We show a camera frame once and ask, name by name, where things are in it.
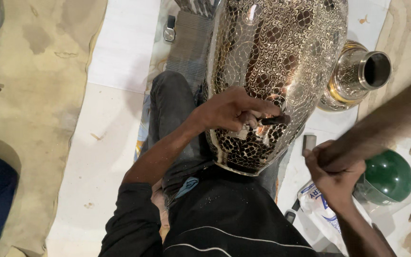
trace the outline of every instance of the person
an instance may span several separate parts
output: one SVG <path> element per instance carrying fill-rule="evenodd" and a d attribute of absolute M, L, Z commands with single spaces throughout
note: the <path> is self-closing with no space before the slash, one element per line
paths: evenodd
<path fill-rule="evenodd" d="M 196 108 L 185 78 L 171 71 L 154 79 L 150 97 L 145 152 L 123 178 L 100 257 L 317 256 L 275 204 L 275 179 L 259 180 L 214 165 L 204 141 L 208 129 L 237 132 L 260 114 L 278 116 L 277 106 L 248 96 L 242 87 L 230 87 Z M 352 201 L 364 161 L 334 175 L 318 167 L 317 155 L 329 143 L 303 155 L 338 216 L 350 255 L 394 256 Z M 160 179 L 170 224 L 164 243 L 159 211 L 150 200 L 151 186 Z"/>

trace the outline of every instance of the silver vase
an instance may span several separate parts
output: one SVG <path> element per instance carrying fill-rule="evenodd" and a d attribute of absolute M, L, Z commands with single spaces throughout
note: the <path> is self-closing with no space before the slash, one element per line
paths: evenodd
<path fill-rule="evenodd" d="M 386 85 L 391 76 L 390 58 L 369 52 L 362 44 L 347 40 L 318 108 L 345 111 L 357 106 L 369 91 Z"/>
<path fill-rule="evenodd" d="M 289 115 L 287 124 L 206 131 L 215 163 L 257 176 L 288 148 L 323 92 L 347 33 L 346 0 L 221 0 L 204 98 L 237 85 Z"/>

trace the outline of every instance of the hand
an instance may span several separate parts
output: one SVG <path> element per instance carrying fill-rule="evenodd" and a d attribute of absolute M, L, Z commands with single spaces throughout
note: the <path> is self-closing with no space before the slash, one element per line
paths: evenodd
<path fill-rule="evenodd" d="M 305 149 L 302 156 L 305 157 L 305 164 L 309 168 L 313 182 L 324 195 L 328 206 L 337 213 L 344 208 L 354 206 L 351 194 L 357 180 L 366 170 L 366 163 L 358 161 L 345 171 L 338 173 L 323 171 L 318 166 L 318 154 L 333 142 L 334 140 L 326 141 L 315 147 L 313 151 Z"/>
<path fill-rule="evenodd" d="M 280 108 L 265 100 L 248 96 L 243 87 L 231 86 L 197 107 L 189 116 L 202 131 L 214 128 L 238 132 L 244 124 L 257 125 L 263 114 L 280 115 Z"/>

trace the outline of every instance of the black sweatshirt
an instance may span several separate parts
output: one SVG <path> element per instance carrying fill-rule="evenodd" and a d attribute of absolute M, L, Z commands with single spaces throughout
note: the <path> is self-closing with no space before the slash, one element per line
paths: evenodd
<path fill-rule="evenodd" d="M 169 209 L 164 244 L 150 185 L 122 184 L 99 256 L 317 256 L 253 178 L 217 166 L 203 173 Z"/>

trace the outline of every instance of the wooden hammer handle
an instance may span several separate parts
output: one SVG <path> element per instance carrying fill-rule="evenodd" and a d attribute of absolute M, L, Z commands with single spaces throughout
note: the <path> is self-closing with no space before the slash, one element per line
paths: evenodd
<path fill-rule="evenodd" d="M 410 132 L 411 85 L 320 152 L 318 163 L 327 172 L 343 171 L 356 161 L 381 153 L 395 137 Z"/>

